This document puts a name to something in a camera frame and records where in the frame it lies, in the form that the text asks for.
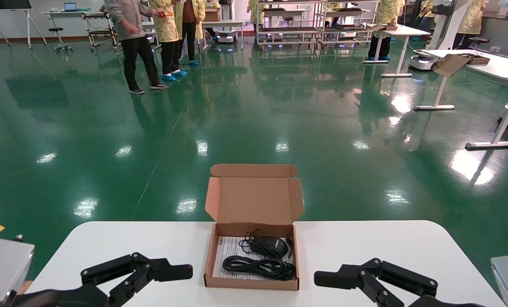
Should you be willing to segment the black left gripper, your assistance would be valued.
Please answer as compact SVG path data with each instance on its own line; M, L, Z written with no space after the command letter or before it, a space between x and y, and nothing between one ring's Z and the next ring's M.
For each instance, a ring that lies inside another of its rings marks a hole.
M110 290L109 297L95 284L129 275ZM139 252L103 262L81 271L82 286L71 290L48 289L18 295L12 307L122 307L152 281L188 280L189 264L172 266L166 258L151 259Z

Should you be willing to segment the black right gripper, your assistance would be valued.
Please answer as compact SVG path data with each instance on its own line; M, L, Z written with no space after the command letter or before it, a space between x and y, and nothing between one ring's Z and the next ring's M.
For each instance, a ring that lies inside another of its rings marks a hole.
M404 303L381 284L382 281L419 296L409 307L484 307L476 303L439 301L433 297L439 285L435 280L379 258L358 266L343 265L338 272L314 273L316 286L344 290L357 288L378 307L404 307Z

